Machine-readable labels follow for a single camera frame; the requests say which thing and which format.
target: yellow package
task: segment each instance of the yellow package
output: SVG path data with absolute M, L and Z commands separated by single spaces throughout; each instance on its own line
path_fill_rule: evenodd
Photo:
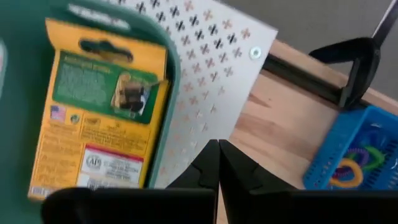
M 55 48 L 28 197 L 142 187 L 169 82 L 165 47 L 46 19 Z

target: blue container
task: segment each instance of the blue container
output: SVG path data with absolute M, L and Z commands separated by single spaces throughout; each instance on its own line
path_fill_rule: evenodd
M 364 144 L 378 148 L 385 159 L 378 168 L 364 172 L 356 189 L 398 189 L 398 117 L 375 106 L 339 114 L 303 177 L 305 188 L 338 189 L 328 185 L 335 169 L 349 148 Z

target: metal sheet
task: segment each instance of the metal sheet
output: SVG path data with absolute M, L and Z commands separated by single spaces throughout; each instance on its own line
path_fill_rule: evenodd
M 277 31 L 212 0 L 111 0 L 156 20 L 170 34 L 182 81 L 160 169 L 152 184 L 166 187 L 209 139 L 228 139 Z M 116 26 L 123 21 L 74 7 L 76 13 Z

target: green label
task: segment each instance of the green label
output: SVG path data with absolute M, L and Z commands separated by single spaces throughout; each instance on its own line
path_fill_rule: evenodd
M 127 69 L 112 63 L 61 51 L 53 100 L 88 111 L 144 124 L 150 123 L 159 85 L 143 88 L 143 91 L 139 92 L 139 107 L 127 109 L 126 107 L 131 104 L 126 106 L 125 103 L 119 103 L 125 102 L 127 97 L 124 97 L 123 101 L 118 100 L 122 99 L 121 96 L 119 98 L 116 96 L 125 92 L 123 88 L 118 89 L 119 86 L 125 86 L 120 84 L 122 76 L 124 80 L 127 76 L 128 82 L 133 84 L 140 83 L 143 86 L 149 86 L 157 83 L 157 77 L 153 73 Z

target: wooden table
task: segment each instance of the wooden table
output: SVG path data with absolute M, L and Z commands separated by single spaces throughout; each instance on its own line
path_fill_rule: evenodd
M 346 84 L 347 76 L 278 40 L 271 54 L 335 86 Z M 373 89 L 363 99 L 398 114 L 398 102 Z M 229 140 L 271 173 L 304 189 L 302 176 L 337 115 L 333 104 L 263 70 Z M 227 223 L 221 195 L 218 223 Z

